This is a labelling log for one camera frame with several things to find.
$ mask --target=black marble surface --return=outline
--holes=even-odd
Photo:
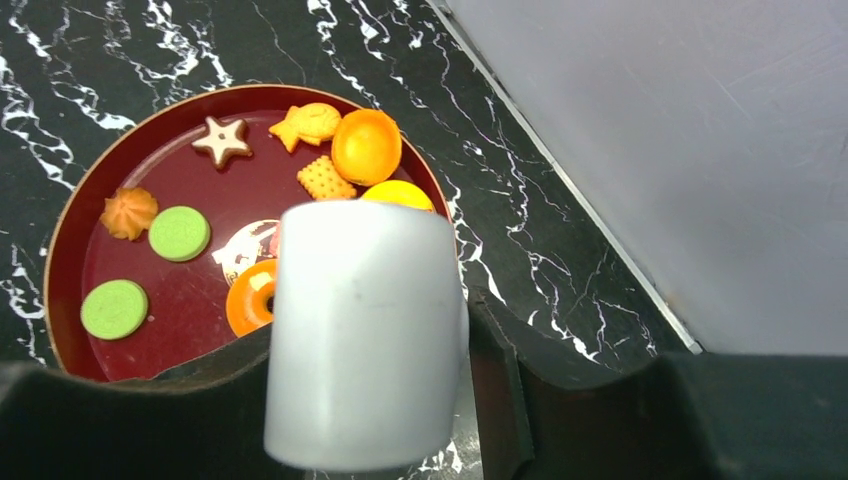
[[[685,350],[423,1],[17,0],[0,4],[0,20],[0,360],[55,366],[46,249],[97,156],[169,104],[245,83],[306,85],[390,113],[448,197],[465,284],[586,361],[626,371]],[[479,478],[464,385],[446,451],[357,478]]]

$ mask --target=play food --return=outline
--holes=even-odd
[[[275,257],[280,256],[280,233],[283,229],[283,224],[278,223],[276,228],[274,228],[274,234],[271,236],[271,242],[268,246],[268,250],[271,250],[271,255]]]
[[[391,117],[379,110],[354,110],[336,129],[333,165],[348,182],[370,187],[397,170],[402,145],[400,129]]]
[[[345,181],[330,157],[321,155],[297,172],[297,181],[315,200],[349,200],[356,197],[356,189]]]
[[[119,188],[115,196],[107,198],[100,222],[115,238],[135,240],[150,224],[159,211],[153,195],[143,188]]]
[[[227,294],[227,322],[237,337],[271,323],[274,315],[277,259],[263,260],[244,271]]]
[[[118,340],[135,332],[147,316],[147,294],[130,280],[112,280],[91,291],[82,303],[85,330],[101,340]]]
[[[342,116],[338,110],[326,103],[310,103],[302,107],[291,107],[286,118],[268,129],[283,142],[286,151],[294,153],[300,140],[315,145],[333,138]]]
[[[386,180],[378,183],[363,193],[360,199],[396,203],[428,212],[433,211],[433,202],[427,194],[414,184],[403,180]]]
[[[171,207],[160,213],[150,226],[150,246],[171,262],[186,262],[200,255],[209,243],[211,228],[197,210]]]
[[[209,154],[215,168],[221,170],[233,156],[253,155],[250,145],[244,141],[245,130],[247,122],[243,119],[221,123],[213,117],[206,117],[205,134],[191,142],[191,146],[197,151]]]

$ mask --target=round tray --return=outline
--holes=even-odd
[[[218,90],[148,118],[94,163],[59,217],[47,257],[47,328],[64,370],[96,381],[152,378],[236,339],[225,313],[230,284],[250,265],[270,258],[268,244],[280,215],[312,201],[296,173],[330,154],[330,141],[320,147],[300,142],[289,154],[268,127],[282,120],[289,107],[312,102],[330,104],[342,115],[361,108],[301,87]],[[209,156],[190,145],[202,135],[207,116],[245,119],[253,156],[234,157],[216,170]],[[433,173],[406,139],[392,178],[418,185],[436,212],[450,218]],[[99,221],[104,199],[119,187],[135,186],[151,192],[160,211],[188,205],[202,212],[212,227],[206,250],[189,262],[171,263],[153,252],[146,232],[134,242],[111,237]],[[84,330],[80,307],[92,289],[116,278],[141,285],[150,307],[135,333],[103,341]]]

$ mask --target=sticker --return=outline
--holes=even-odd
[[[279,220],[259,220],[246,225],[223,248],[212,252],[227,285],[232,286],[239,275],[262,260],[276,258],[271,252],[271,236],[279,223]]]

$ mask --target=white cup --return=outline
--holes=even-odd
[[[444,447],[468,348],[447,220],[368,201],[297,206],[277,268],[266,452],[357,472]]]

